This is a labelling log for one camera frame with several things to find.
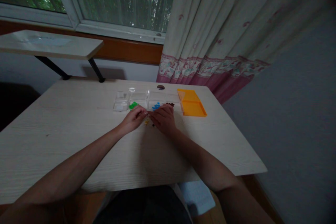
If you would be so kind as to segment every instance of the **wall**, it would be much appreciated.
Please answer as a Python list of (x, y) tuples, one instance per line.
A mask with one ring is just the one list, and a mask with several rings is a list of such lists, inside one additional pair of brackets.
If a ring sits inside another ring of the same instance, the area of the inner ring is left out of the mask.
[[(97, 78), (88, 61), (50, 58), (64, 72), (73, 76)], [(60, 76), (28, 55), (0, 53), (0, 82), (27, 84), (42, 94), (51, 87)], [(155, 82), (159, 66), (130, 62), (95, 59), (103, 77), (109, 79), (127, 79)]]
[(285, 223), (336, 223), (336, 18), (307, 34), (223, 107), (268, 168)]

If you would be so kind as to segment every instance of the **floor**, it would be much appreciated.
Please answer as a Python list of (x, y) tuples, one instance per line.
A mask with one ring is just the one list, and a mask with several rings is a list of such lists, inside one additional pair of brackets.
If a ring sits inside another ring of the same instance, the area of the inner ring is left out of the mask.
[[(267, 196), (263, 192), (257, 179), (253, 175), (240, 176), (250, 193), (255, 197), (263, 209), (273, 219), (275, 223), (283, 224), (275, 209), (272, 207)], [(73, 224), (91, 224), (96, 217), (100, 205), (105, 197), (105, 192), (98, 192), (94, 194), (75, 194), (64, 205), (64, 209), (60, 209), (52, 223), (73, 223)], [(216, 206), (193, 219), (195, 224), (225, 224), (225, 217), (223, 215), (220, 203), (217, 196), (211, 192)], [(0, 205), (0, 215), (10, 206)]]

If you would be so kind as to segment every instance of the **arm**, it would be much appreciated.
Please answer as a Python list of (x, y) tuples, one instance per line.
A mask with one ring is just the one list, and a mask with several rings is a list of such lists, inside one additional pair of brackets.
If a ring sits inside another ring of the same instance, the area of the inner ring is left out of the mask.
[(110, 149), (146, 117), (138, 106), (116, 128), (78, 151), (28, 189), (0, 217), (1, 223), (48, 222), (57, 203), (75, 193), (89, 178)]
[(203, 182), (216, 193), (228, 223), (273, 223), (225, 165), (176, 128), (172, 106), (165, 104), (148, 113), (155, 126), (174, 143)]

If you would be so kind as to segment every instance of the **table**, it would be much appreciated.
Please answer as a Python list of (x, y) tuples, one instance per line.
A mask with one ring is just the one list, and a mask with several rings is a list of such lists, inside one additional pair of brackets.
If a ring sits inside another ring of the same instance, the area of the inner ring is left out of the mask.
[(105, 78), (93, 59), (103, 45), (103, 40), (32, 30), (22, 30), (0, 36), (0, 52), (34, 55), (59, 74), (63, 80), (70, 79), (71, 75), (67, 75), (47, 57), (88, 60), (99, 82), (104, 82)]
[[(0, 204), (14, 202), (56, 165), (115, 126), (118, 91), (154, 90), (160, 83), (88, 78), (57, 81), (0, 133)], [(177, 127), (235, 175), (267, 169), (217, 99), (205, 86), (161, 83), (165, 91), (195, 90), (207, 117), (185, 117), (176, 104)], [(194, 181), (199, 177), (156, 127), (144, 123), (123, 137), (83, 185), (88, 192), (115, 191)]]

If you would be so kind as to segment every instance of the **curtain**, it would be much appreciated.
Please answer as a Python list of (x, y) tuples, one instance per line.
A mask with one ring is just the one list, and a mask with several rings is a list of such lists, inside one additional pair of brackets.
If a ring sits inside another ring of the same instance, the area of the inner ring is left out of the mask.
[(224, 103), (331, 6), (331, 0), (173, 0), (157, 82), (205, 85)]

